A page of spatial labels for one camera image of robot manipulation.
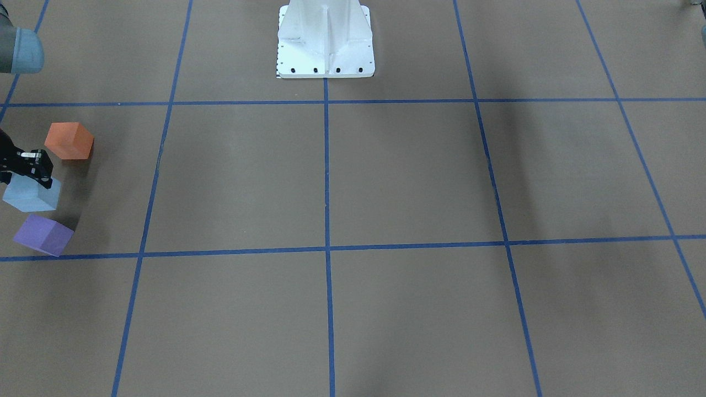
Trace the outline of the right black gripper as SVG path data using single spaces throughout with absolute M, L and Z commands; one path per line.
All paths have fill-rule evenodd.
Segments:
M 23 152 L 10 136 L 1 130 L 1 183 L 9 185 L 13 174 L 31 178 L 44 189 L 50 189 L 53 184 L 51 174 L 53 163 L 45 150 Z

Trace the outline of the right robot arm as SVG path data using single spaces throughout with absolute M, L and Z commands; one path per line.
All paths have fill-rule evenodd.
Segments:
M 45 53 L 35 31 L 19 28 L 11 22 L 5 5 L 1 5 L 1 72 L 2 74 L 34 74 L 42 71 Z M 53 163 L 45 150 L 25 151 L 1 130 L 1 181 L 9 185 L 13 176 L 25 176 L 44 189 L 53 184 Z

